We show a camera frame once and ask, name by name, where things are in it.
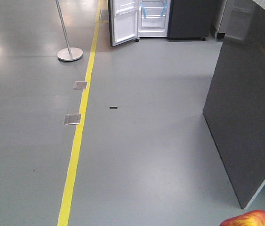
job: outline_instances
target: metal pole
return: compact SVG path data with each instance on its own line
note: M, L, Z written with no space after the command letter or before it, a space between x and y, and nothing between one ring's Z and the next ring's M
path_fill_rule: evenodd
M68 37L67 37L67 33L66 33L66 29L65 29L62 13L61 13L61 8L60 8L60 5L59 5L59 0L56 0L56 4L57 4L58 13L59 13L60 21L61 21L61 24L62 24L62 29L63 29L66 45L67 45L67 48L68 48L68 52L69 52L70 56L72 56L72 51L71 51L71 48L70 48L70 43L68 41Z

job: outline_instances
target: open refrigerator door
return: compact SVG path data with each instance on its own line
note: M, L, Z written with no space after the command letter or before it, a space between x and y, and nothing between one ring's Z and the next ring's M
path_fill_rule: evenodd
M108 0L111 46L137 38L138 0Z

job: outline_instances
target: epoxy floor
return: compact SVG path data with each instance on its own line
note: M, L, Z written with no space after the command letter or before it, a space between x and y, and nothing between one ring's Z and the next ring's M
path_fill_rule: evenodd
M94 34L97 1L0 0L0 225L56 225L76 113ZM220 42L143 39L98 47L69 225L219 225L265 210L265 188L241 210L202 108Z

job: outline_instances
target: stanchion base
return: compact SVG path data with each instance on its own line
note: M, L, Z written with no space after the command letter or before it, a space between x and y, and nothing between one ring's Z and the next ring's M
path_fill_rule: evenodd
M71 47L72 55L69 54L68 48L60 50L57 54L59 60L62 61L75 61L79 60L83 56L83 50L79 48Z

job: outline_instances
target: yellow floor line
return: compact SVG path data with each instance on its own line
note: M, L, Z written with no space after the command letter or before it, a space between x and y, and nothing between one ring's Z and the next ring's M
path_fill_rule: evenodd
M101 1L102 0L98 1L96 20L100 13ZM93 42L91 45L90 56L88 60L88 67L87 67L86 76L85 76L85 81L87 81L87 87L83 91L80 109L79 109L79 113L81 114L81 121L80 121L80 124L76 126L76 131L75 131L73 145L72 145L72 153L71 153L71 158L70 158L70 162L68 166L57 226L68 226L68 222L70 218L72 195L74 191L75 179L76 179L76 174L77 174L80 147L81 147L81 142L82 142L82 135L83 135L83 129L84 129L85 116L86 116L86 108L88 104L89 88L91 84L91 76L92 76L92 71L94 67L96 46L97 46L97 40L98 40L98 35L99 35L99 27L100 27L100 23L95 23L94 37L93 37Z

